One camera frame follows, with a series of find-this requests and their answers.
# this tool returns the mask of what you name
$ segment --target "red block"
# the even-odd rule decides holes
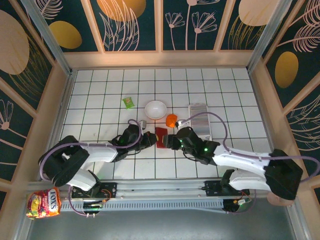
[[[156,147],[158,149],[165,149],[165,145],[163,143],[164,136],[168,135],[168,129],[162,127],[155,128],[155,134],[158,136],[158,141],[156,142]]]

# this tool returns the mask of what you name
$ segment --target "small green snack bag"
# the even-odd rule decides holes
[[[132,102],[131,97],[126,97],[122,99],[122,101],[124,102],[126,109],[130,109],[135,106],[134,103]]]

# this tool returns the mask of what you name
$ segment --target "colorful candy package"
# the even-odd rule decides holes
[[[59,189],[54,187],[32,193],[27,201],[26,216],[41,219],[60,214],[61,201]]]

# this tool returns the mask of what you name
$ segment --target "white tile floor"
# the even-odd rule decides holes
[[[122,99],[131,97],[134,108]],[[144,112],[159,100],[167,114],[189,116],[190,103],[206,103],[228,126],[227,145],[241,150],[270,152],[253,88],[245,68],[118,69],[78,71],[61,138],[73,135],[84,142],[106,142],[127,128],[128,119],[146,120],[147,131],[166,128],[166,117],[154,121]],[[210,116],[212,138],[225,136],[222,123]],[[176,133],[172,128],[168,133]],[[89,169],[102,180],[222,177],[230,167],[203,165],[181,151],[150,147],[116,163],[97,162]]]

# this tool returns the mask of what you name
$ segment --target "flower pattern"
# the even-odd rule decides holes
[[[204,12],[199,18],[199,12],[192,13],[192,23],[196,34],[208,33],[217,30],[215,12]]]
[[[188,6],[188,12],[186,14],[186,24],[185,24],[185,50],[188,50],[188,27],[189,27],[189,16],[190,16],[190,9],[192,6],[196,6],[196,5],[206,5],[206,4],[216,4],[220,2],[220,0],[186,0],[186,3],[189,5]],[[208,25],[205,25],[206,22],[208,22],[211,19],[211,22],[214,23],[216,21],[215,17],[213,16],[214,13],[209,14],[209,13],[203,13],[200,21],[199,21],[199,12],[197,12],[197,15],[194,15],[196,13],[192,14],[192,22],[193,22],[193,26],[195,26],[195,22],[194,22],[194,18],[197,16],[198,18],[198,25],[197,27],[194,28],[194,31],[196,33],[195,35],[195,50],[197,50],[197,34],[199,33],[205,33],[205,32],[211,32],[217,29],[217,25],[214,24],[212,25],[211,23],[209,23]],[[204,20],[204,22],[201,22],[202,17],[205,17],[206,19]]]
[[[9,130],[10,132],[26,139],[27,138],[26,136],[23,136],[22,134],[10,128],[10,120],[12,118],[13,112],[14,112],[14,104],[10,101],[7,101],[5,104],[5,102],[2,99],[0,99],[0,130],[4,130],[4,131]],[[22,150],[22,147],[17,146],[1,138],[0,138],[0,143]]]
[[[171,29],[177,28],[177,27],[182,27],[186,24],[186,22],[183,21],[183,17],[181,15],[181,12],[179,12],[179,13],[175,12],[172,15],[170,12],[168,12],[165,14],[165,19]]]

